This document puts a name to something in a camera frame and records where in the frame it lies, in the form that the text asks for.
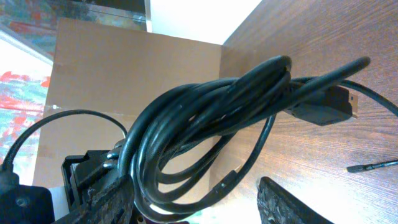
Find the wooden table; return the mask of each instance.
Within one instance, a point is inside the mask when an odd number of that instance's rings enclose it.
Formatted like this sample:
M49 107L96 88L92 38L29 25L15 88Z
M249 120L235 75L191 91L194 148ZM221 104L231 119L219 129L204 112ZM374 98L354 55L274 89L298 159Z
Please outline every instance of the wooden table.
M360 56L350 80L398 104L398 1L265 0L226 41L220 77L240 77L275 55L292 76L322 75ZM279 113L243 181L215 205L221 223L260 223L256 182L269 176L335 223L398 223L398 166L358 174L345 167L398 158L398 118L359 96L358 119L316 126ZM241 130L211 168L211 185L243 164L264 122Z

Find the cardboard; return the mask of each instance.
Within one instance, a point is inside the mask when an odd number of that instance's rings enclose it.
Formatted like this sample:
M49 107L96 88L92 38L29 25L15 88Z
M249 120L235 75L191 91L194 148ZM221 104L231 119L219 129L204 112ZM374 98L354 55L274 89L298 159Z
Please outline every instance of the cardboard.
M70 109L96 110L129 128L165 91L217 79L220 57L220 45L61 19L44 116ZM121 138L114 124L89 115L49 123L40 133L34 185L63 185L60 166L67 155L111 149ZM170 161L165 172L192 165L212 144L209 139ZM172 187L161 186L161 190ZM179 202L198 200L208 190L207 174L192 190L193 196Z

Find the black cable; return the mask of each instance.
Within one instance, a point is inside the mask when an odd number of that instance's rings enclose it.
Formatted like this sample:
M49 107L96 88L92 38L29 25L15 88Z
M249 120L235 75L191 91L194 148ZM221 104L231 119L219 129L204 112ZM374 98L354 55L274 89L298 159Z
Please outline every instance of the black cable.
M93 115L93 116L99 116L100 118L104 118L107 119L108 121L114 123L117 127L119 127L122 132L124 137L126 137L127 135L127 130L126 128L119 122L116 121L114 118L97 112L97 111L91 111L91 110L68 110L68 111L62 111L53 115L50 115L46 118L41 119L40 121L38 121L37 123L33 124L31 127L29 127L28 129L26 129L18 138L17 140L14 142L14 144L10 147L10 150L8 150L6 157L4 158L4 161L2 163L2 170L9 170L12 171L12 162L14 161L14 158L19 150L19 148L22 146L22 144L26 141L27 138L29 138L29 136L31 134L33 134L36 130L38 130L39 128L41 128L43 125L59 119L59 118L63 118L66 116L70 116L70 115L75 115L75 114L88 114L88 115Z
M290 80L291 60L278 56L258 65L242 78L174 88L153 101L129 130L118 160L119 176L132 176L136 207L147 218L156 222L186 218L220 201L242 180L263 148L275 114L309 99L318 91L343 85L364 93L396 114L397 107L387 99L344 80L369 63L370 59L363 57L320 77ZM284 94L294 82L305 84L291 94ZM173 203L199 181L237 131L263 119L267 121L256 146L231 182L224 184L221 190L209 192L198 202ZM169 160L212 136L222 137L194 165L176 174L162 173ZM159 183L174 184L184 180L183 185L171 192L158 190ZM151 203L173 214L158 213L150 208Z

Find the coiled cable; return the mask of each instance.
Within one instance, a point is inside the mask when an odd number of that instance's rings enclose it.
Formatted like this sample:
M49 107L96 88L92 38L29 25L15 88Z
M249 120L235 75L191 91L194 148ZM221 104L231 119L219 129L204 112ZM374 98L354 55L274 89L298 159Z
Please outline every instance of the coiled cable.
M134 182L134 203L147 218L156 222L176 222L212 206L230 193L249 172L263 148L278 112L297 105L318 91L335 85L357 90L376 100L398 116L398 107L376 92L345 80L369 65L368 57L359 58L320 77L291 79L291 59L278 56L256 66L241 78L223 78L203 84L178 86L156 98L135 120L126 134L118 159L120 177L130 175ZM286 93L294 83L304 83ZM12 161L22 143L48 122L72 114L92 114L112 121L123 133L126 129L105 114L87 110L64 111L42 119L28 128L11 146L2 165L12 170ZM247 161L222 189L209 192L201 200L179 204L173 201L187 193L208 171L222 148L240 130L266 119L259 139ZM188 152L213 136L220 140L189 168L164 174L168 161ZM163 193L159 183L175 184L176 189ZM150 204L170 215L151 209Z

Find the black plug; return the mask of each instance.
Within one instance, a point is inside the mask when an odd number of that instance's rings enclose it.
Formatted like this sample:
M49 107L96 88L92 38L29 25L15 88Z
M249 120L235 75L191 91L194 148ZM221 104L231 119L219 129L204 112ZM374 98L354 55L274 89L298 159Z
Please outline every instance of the black plug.
M300 88L302 83L293 83L290 91ZM310 99L284 111L298 119L324 126L356 117L358 97L340 86L332 86L315 93Z

